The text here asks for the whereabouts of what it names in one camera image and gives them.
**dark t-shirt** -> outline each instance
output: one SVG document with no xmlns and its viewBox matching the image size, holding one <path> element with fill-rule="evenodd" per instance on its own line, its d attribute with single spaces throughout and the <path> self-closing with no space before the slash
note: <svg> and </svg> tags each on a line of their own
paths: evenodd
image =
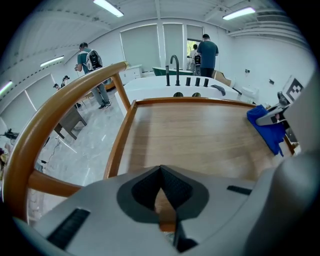
<svg viewBox="0 0 320 256">
<path fill-rule="evenodd" d="M 87 52 L 87 53 L 90 53 L 91 52 L 91 49 L 89 48 L 84 48 L 83 49 L 83 52 Z M 83 72 L 85 74 L 89 73 L 89 70 L 86 66 L 86 60 L 87 60 L 87 54 L 86 53 L 79 53 L 78 54 L 78 65 L 79 64 L 82 64 L 82 68 L 83 68 Z"/>
<path fill-rule="evenodd" d="M 216 65 L 216 54 L 218 47 L 214 42 L 202 41 L 198 46 L 198 53 L 201 54 L 201 68 L 214 69 Z"/>
</svg>

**floor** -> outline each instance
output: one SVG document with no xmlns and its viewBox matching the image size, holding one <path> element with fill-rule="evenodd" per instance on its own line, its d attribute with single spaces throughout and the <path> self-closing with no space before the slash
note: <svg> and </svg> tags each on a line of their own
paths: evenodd
<svg viewBox="0 0 320 256">
<path fill-rule="evenodd" d="M 42 149 L 37 169 L 58 180 L 87 186 L 103 178 L 109 154 L 118 134 L 124 116 L 119 108 L 116 90 L 108 91 L 112 102 L 106 109 L 98 109 L 94 97 L 82 102 L 80 115 L 87 122 L 79 122 L 72 130 L 74 140 L 64 129 L 65 139 L 52 132 L 46 146 Z M 63 197 L 49 195 L 31 189 L 29 192 L 29 216 L 31 221 L 38 220 L 43 214 L 59 204 Z"/>
</svg>

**wooden frame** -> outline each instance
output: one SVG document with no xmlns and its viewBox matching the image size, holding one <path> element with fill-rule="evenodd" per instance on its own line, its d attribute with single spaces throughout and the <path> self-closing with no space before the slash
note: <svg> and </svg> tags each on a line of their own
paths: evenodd
<svg viewBox="0 0 320 256">
<path fill-rule="evenodd" d="M 148 105 L 148 104 L 163 104 L 163 103 L 206 103 L 206 104 L 226 104 L 240 107 L 249 107 L 255 108 L 256 105 L 245 103 L 242 101 L 236 100 L 225 100 L 225 99 L 216 99 L 216 98 L 204 98 L 204 97 L 163 97 L 163 98 L 147 98 L 142 100 L 136 100 L 132 103 L 131 108 L 127 112 L 124 121 L 120 127 L 120 130 L 116 136 L 115 142 L 112 146 L 111 153 L 106 164 L 104 179 L 108 179 L 118 175 L 118 168 L 122 158 L 123 149 L 126 144 L 128 134 L 131 128 L 131 124 L 134 120 L 135 113 L 139 105 Z M 291 154 L 294 154 L 292 151 L 292 145 L 289 142 L 288 138 L 285 137 L 285 143 L 289 147 Z"/>
<path fill-rule="evenodd" d="M 113 143 L 113 147 L 110 152 L 108 162 L 106 164 L 103 179 L 111 178 L 111 177 L 117 176 L 118 174 L 119 163 L 123 153 L 124 145 L 126 143 L 129 130 L 134 120 L 136 111 L 137 111 L 137 103 L 134 100 L 133 103 L 131 104 L 129 111 L 125 115 L 125 118 L 122 122 L 122 125 Z"/>
<path fill-rule="evenodd" d="M 3 201 L 13 216 L 28 221 L 28 186 L 45 193 L 64 196 L 70 196 L 81 188 L 34 172 L 36 159 L 59 120 L 92 88 L 108 78 L 113 78 L 118 91 L 124 92 L 119 72 L 126 70 L 128 66 L 129 64 L 123 61 L 81 76 L 57 91 L 37 110 L 20 133 L 9 157 L 4 175 Z M 127 109 L 130 107 L 128 104 L 129 100 L 125 102 Z"/>
</svg>

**person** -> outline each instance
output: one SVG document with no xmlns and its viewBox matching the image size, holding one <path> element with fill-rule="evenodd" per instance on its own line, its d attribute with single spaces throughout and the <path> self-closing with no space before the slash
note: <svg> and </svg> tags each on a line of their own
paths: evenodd
<svg viewBox="0 0 320 256">
<path fill-rule="evenodd" d="M 86 59 L 87 59 L 87 53 L 90 53 L 91 49 L 88 48 L 88 44 L 86 42 L 83 42 L 80 44 L 79 50 L 80 50 L 80 52 L 77 57 L 77 65 L 75 66 L 74 69 L 76 71 L 80 71 L 80 72 L 83 69 L 84 74 L 88 74 L 89 70 L 86 66 Z M 91 90 L 91 92 L 92 92 L 93 96 L 95 97 L 96 101 L 99 103 L 100 110 L 106 109 L 108 106 L 111 105 L 107 91 L 105 89 L 105 86 L 102 83 L 99 84 L 97 87 L 93 88 Z"/>
<path fill-rule="evenodd" d="M 61 89 L 61 87 L 59 87 L 59 84 L 55 83 L 53 88 L 56 88 L 58 91 Z"/>
<path fill-rule="evenodd" d="M 62 83 L 61 83 L 61 88 L 66 86 L 68 83 L 69 83 L 69 80 L 70 77 L 68 77 L 67 75 L 65 75 L 63 78 L 62 78 Z M 74 105 L 76 108 L 80 108 L 81 107 L 81 104 L 80 103 L 77 103 L 76 105 Z"/>
<path fill-rule="evenodd" d="M 63 86 L 62 86 L 62 84 L 61 84 L 61 88 L 64 87 L 64 86 L 66 86 L 67 84 L 69 84 L 69 79 L 70 79 L 70 77 L 68 77 L 67 75 L 65 75 L 64 78 L 62 78 L 62 84 L 63 84 Z"/>
<path fill-rule="evenodd" d="M 197 52 L 201 56 L 201 76 L 212 78 L 215 70 L 216 56 L 218 56 L 219 50 L 217 45 L 211 42 L 208 34 L 203 35 L 203 41 L 199 44 Z"/>
<path fill-rule="evenodd" d="M 56 88 L 57 91 L 59 91 L 62 87 L 64 87 L 66 84 L 64 83 L 64 79 L 66 78 L 66 76 L 62 79 L 62 84 L 61 84 L 61 87 L 59 86 L 59 84 L 55 83 L 53 88 Z M 74 107 L 76 109 L 80 108 L 81 107 L 81 104 L 80 103 L 77 103 L 76 105 L 74 105 Z"/>
<path fill-rule="evenodd" d="M 190 58 L 191 58 L 190 70 L 192 72 L 195 72 L 195 67 L 196 67 L 195 56 L 198 55 L 197 49 L 198 49 L 198 45 L 194 44 L 193 45 L 193 50 L 190 52 Z"/>
</svg>

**white cabinet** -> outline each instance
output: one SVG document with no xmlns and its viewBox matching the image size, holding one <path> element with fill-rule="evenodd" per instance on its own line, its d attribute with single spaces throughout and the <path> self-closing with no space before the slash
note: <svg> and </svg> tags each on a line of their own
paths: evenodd
<svg viewBox="0 0 320 256">
<path fill-rule="evenodd" d="M 120 78 L 122 83 L 125 85 L 129 83 L 131 80 L 138 79 L 142 77 L 142 65 L 131 66 L 127 68 L 125 71 L 120 72 Z"/>
</svg>

